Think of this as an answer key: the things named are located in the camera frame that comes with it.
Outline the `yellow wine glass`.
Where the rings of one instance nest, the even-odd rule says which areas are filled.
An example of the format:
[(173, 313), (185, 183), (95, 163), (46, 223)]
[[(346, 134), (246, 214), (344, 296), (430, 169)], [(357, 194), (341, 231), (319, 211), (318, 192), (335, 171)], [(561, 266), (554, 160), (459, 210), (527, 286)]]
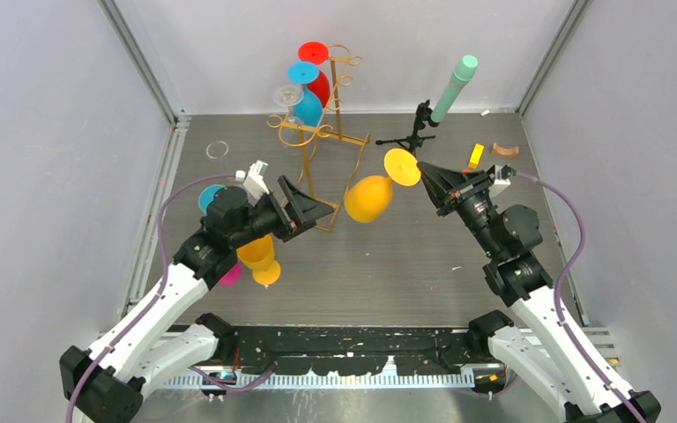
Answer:
[(276, 260), (273, 237), (266, 235), (239, 247), (239, 260), (251, 270), (252, 278), (261, 286), (275, 284), (281, 276), (281, 266)]
[(346, 193), (344, 206), (356, 222), (368, 224), (390, 206), (396, 185), (412, 187), (421, 179), (418, 160), (408, 151), (393, 148), (383, 157), (386, 175), (374, 174), (356, 182)]

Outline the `blue wine glass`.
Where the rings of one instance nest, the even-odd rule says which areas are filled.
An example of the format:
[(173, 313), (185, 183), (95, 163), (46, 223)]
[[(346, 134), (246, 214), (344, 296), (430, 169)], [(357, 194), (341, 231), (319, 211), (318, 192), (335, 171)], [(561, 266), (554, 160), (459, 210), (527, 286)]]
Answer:
[(215, 195), (218, 191), (224, 188), (222, 184), (212, 184), (204, 188), (197, 199), (197, 205), (200, 211), (205, 215), (207, 213), (207, 207), (214, 200)]
[(308, 126), (317, 127), (323, 115), (320, 100), (307, 88), (318, 74), (318, 67), (309, 62), (295, 62), (286, 71), (287, 77), (294, 84), (302, 86), (303, 100), (294, 107), (294, 115)]

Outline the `pink wine glass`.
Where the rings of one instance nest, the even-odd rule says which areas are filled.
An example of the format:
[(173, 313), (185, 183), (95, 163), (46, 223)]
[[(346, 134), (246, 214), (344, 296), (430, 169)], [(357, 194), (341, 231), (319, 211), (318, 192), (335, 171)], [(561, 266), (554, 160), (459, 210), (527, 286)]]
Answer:
[(219, 280), (219, 286), (232, 286), (242, 277), (242, 265), (236, 262), (235, 265)]

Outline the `clear wine glass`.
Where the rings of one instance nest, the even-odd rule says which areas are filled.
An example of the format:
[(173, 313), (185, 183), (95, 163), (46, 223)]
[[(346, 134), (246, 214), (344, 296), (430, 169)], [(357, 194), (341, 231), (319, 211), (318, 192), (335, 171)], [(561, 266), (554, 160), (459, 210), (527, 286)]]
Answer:
[(205, 154), (210, 160), (219, 160), (229, 153), (229, 145), (225, 141), (216, 140), (205, 147)]
[[(294, 107), (303, 100), (302, 86), (294, 83), (288, 83), (276, 88), (272, 95), (273, 101), (286, 110), (283, 121), (297, 125), (302, 125), (302, 120), (294, 115)], [(296, 128), (283, 127), (281, 137), (288, 145), (296, 145), (301, 142), (300, 132)]]

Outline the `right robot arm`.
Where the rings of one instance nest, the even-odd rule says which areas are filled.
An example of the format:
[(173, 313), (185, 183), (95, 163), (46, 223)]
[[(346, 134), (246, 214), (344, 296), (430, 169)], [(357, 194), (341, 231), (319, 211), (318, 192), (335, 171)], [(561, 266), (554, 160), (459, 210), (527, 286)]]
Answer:
[(562, 285), (576, 258), (552, 279), (533, 253), (543, 241), (538, 213), (521, 204), (498, 211), (491, 198), (495, 183), (513, 176), (550, 184), (509, 166), (463, 172), (420, 161), (417, 168), (437, 214), (455, 212), (489, 258), (483, 271), (490, 290), (541, 343), (533, 346), (495, 310), (470, 321), (469, 353), (505, 364), (561, 422), (656, 421), (657, 398), (619, 375), (563, 305)]

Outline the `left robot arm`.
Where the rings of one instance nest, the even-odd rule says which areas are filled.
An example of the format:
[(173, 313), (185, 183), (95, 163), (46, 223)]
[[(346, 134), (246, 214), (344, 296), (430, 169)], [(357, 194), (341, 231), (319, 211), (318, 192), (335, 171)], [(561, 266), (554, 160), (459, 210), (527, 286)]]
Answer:
[(183, 334), (156, 341), (192, 304), (209, 293), (238, 263), (237, 250), (273, 235), (283, 242), (333, 214), (330, 205), (278, 178), (280, 204), (262, 177), (239, 174), (236, 186), (219, 189), (201, 227), (169, 256), (160, 252), (155, 287), (114, 328), (86, 348), (69, 347), (59, 360), (68, 422), (76, 411), (94, 422), (130, 422), (146, 398), (185, 368), (234, 357), (234, 329), (213, 314), (201, 315)]

